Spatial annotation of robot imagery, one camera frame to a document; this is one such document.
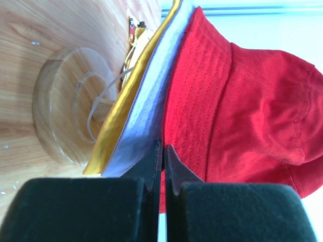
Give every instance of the drawstring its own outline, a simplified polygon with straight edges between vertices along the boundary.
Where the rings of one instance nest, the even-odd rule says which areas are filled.
[[[114,84],[117,82],[117,80],[119,80],[121,77],[123,77],[124,75],[126,75],[127,73],[131,72],[133,68],[130,68],[128,70],[126,70],[125,72],[122,72],[120,75],[118,75],[110,84],[108,84],[106,86],[106,88],[101,92],[101,94],[98,96],[98,98],[94,101],[91,111],[89,113],[89,116],[87,117],[87,122],[86,122],[86,127],[87,127],[87,131],[90,135],[90,137],[93,139],[93,141],[96,142],[96,138],[93,136],[91,128],[90,128],[90,123],[91,123],[91,119],[92,116],[98,106],[98,104],[100,103],[101,99],[103,98],[103,96],[105,95],[106,91]]]

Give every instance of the wooden surface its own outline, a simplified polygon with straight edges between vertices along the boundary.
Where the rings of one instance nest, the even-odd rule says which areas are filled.
[[[155,30],[158,1],[0,1],[0,223],[25,181],[79,177],[84,168],[55,162],[37,137],[32,101],[42,66],[63,48],[88,47],[116,76],[129,49],[128,15]]]

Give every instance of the stack of hats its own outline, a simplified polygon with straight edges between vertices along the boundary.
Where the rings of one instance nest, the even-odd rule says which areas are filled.
[[[214,183],[323,184],[323,75],[284,51],[227,41],[174,0],[98,136],[85,174],[120,177],[154,140]],[[165,212],[165,177],[160,212]]]

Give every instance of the stitching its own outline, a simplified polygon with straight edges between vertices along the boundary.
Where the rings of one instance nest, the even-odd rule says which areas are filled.
[[[210,147],[211,147],[211,141],[212,141],[212,138],[213,138],[213,134],[214,134],[214,129],[216,128],[215,126],[215,120],[217,118],[217,115],[218,115],[218,110],[219,110],[219,106],[223,100],[223,96],[224,96],[224,93],[225,93],[225,89],[226,89],[226,86],[229,82],[229,79],[232,75],[232,71],[233,71],[233,68],[232,68],[232,56],[233,56],[233,51],[232,51],[232,46],[231,44],[230,45],[230,51],[231,51],[231,56],[230,57],[227,57],[227,62],[230,62],[230,66],[229,66],[229,69],[228,69],[228,77],[227,79],[225,80],[225,83],[223,85],[223,88],[221,90],[221,93],[219,95],[219,101],[217,103],[217,106],[214,110],[214,114],[213,114],[213,118],[212,118],[212,127],[211,127],[211,135],[209,136],[209,141],[208,141],[208,146],[207,146],[207,155],[206,155],[206,164],[205,164],[205,167],[208,167],[208,163],[209,163],[209,154],[210,154]],[[207,169],[205,169],[204,171],[204,177],[205,177],[205,180],[207,180]]]

